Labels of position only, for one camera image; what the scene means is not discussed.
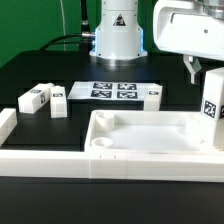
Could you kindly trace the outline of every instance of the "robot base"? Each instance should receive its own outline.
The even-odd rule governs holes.
[[[147,55],[139,56],[138,58],[129,59],[129,60],[118,60],[118,59],[105,59],[97,56],[90,55],[90,61],[102,65],[108,66],[130,66],[136,64],[143,64],[147,62]]]

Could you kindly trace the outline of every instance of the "robot logo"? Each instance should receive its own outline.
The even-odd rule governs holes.
[[[117,17],[116,21],[114,22],[114,26],[126,26],[121,14]]]

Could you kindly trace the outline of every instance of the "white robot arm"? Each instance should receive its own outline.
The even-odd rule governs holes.
[[[185,55],[192,82],[200,70],[192,56],[224,60],[223,0],[159,0],[153,19],[156,45]]]

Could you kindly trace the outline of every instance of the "black surface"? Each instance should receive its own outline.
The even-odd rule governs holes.
[[[204,67],[220,66],[203,61]],[[38,83],[66,87],[74,81],[155,82],[163,85],[162,110],[199,110],[201,87],[190,84],[181,56],[150,56],[145,65],[108,69],[88,56],[23,52],[0,69],[0,109]],[[82,151],[94,109],[141,110],[142,103],[69,101],[67,119],[51,119],[49,104],[19,114],[7,149]],[[0,224],[24,223],[224,223],[224,185],[131,180],[0,177]]]
[[[200,109],[200,86],[190,84],[182,56],[149,56],[148,62],[111,68],[89,62],[77,52],[23,52],[0,69],[0,109],[17,108],[17,99],[38,83],[66,87],[75,81],[157,83],[163,86],[161,110]],[[68,118],[51,119],[49,103],[34,115],[18,113],[18,125],[5,142],[7,149],[83,150],[92,110],[142,110],[143,102],[68,101]]]

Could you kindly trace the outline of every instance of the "small white block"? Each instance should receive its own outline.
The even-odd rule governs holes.
[[[34,114],[50,99],[52,83],[38,84],[18,98],[19,112]]]
[[[144,99],[144,111],[159,111],[162,99],[162,86],[150,88]]]
[[[51,118],[67,117],[65,87],[51,88]]]
[[[16,110],[4,109],[0,113],[0,147],[17,125]]]
[[[206,73],[199,132],[206,143],[224,147],[224,68]]]

